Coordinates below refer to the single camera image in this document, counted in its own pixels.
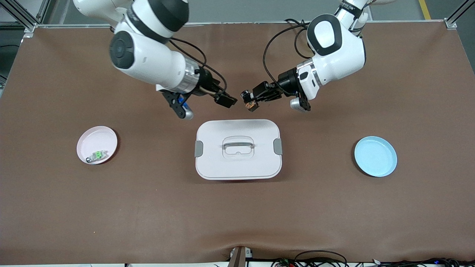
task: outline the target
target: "yellow floor stripe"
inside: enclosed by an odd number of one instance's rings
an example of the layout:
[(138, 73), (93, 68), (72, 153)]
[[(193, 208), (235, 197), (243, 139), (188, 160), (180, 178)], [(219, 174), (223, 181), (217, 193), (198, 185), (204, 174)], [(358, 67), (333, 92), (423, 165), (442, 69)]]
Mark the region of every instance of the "yellow floor stripe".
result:
[(427, 9), (426, 0), (419, 0), (419, 5), (422, 9), (422, 14), (424, 14), (424, 19), (431, 19), (429, 10)]

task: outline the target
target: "white robotic arm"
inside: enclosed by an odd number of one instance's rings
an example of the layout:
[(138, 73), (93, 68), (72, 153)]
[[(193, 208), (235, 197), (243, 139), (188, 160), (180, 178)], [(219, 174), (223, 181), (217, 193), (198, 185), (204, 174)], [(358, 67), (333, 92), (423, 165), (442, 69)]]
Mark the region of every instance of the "white robotic arm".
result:
[(307, 42), (314, 56), (279, 75), (269, 84), (263, 82), (241, 94), (246, 107), (256, 110), (260, 101), (296, 96), (290, 106), (301, 112), (310, 111), (308, 100), (314, 99), (323, 85), (351, 75), (366, 62), (366, 51), (360, 31), (368, 19), (364, 12), (367, 0), (344, 0), (335, 15), (323, 14), (308, 25)]
[(227, 108), (236, 103), (208, 70), (165, 45), (188, 21), (188, 0), (135, 0), (117, 23), (117, 6), (130, 0), (74, 1), (85, 15), (109, 18), (115, 29), (109, 47), (112, 64), (131, 77), (156, 85), (179, 118), (193, 118), (186, 104), (191, 95), (211, 95)]

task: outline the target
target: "floor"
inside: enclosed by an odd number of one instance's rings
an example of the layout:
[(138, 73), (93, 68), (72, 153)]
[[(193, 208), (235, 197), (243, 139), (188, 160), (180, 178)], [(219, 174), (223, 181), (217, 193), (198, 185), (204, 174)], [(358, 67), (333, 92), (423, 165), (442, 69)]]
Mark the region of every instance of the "floor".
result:
[[(37, 15), (43, 0), (19, 0)], [(372, 6), (373, 20), (423, 20), (443, 19), (451, 14), (464, 0), (426, 0), (428, 14), (424, 14), (423, 0), (399, 0), (383, 6)], [(334, 13), (339, 0), (200, 0), (190, 1), (190, 22), (255, 22), (282, 21), (287, 18), (311, 20), (317, 14)], [(5, 22), (14, 19), (0, 8), (0, 46), (19, 45), (23, 29), (6, 27)], [(457, 31), (472, 67), (475, 69), (475, 8), (469, 9), (457, 22)], [(79, 13), (72, 0), (50, 0), (43, 18), (45, 24), (103, 24), (99, 19), (87, 18)], [(8, 77), (17, 47), (0, 48), (0, 75)]]

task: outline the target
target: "plate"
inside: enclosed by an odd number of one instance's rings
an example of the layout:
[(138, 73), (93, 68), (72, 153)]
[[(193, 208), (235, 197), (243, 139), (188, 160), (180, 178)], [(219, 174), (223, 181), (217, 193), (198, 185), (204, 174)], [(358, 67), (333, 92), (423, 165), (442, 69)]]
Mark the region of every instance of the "plate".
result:
[(354, 155), (360, 169), (374, 177), (390, 175), (398, 164), (398, 157), (392, 145), (377, 136), (361, 139), (356, 144)]
[(106, 126), (96, 126), (87, 130), (79, 138), (77, 142), (77, 156), (79, 159), (87, 163), (86, 158), (91, 156), (96, 151), (107, 151), (107, 157), (96, 162), (87, 164), (96, 165), (109, 160), (117, 149), (117, 135), (115, 132)]

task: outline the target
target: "blue plate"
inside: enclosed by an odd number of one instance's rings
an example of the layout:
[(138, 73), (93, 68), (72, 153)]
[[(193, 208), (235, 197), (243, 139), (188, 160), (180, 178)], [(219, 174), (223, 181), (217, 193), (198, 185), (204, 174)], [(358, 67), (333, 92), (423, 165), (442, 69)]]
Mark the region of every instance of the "blue plate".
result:
[(377, 136), (365, 137), (356, 144), (355, 160), (361, 170), (374, 177), (390, 175), (398, 164), (392, 145)]

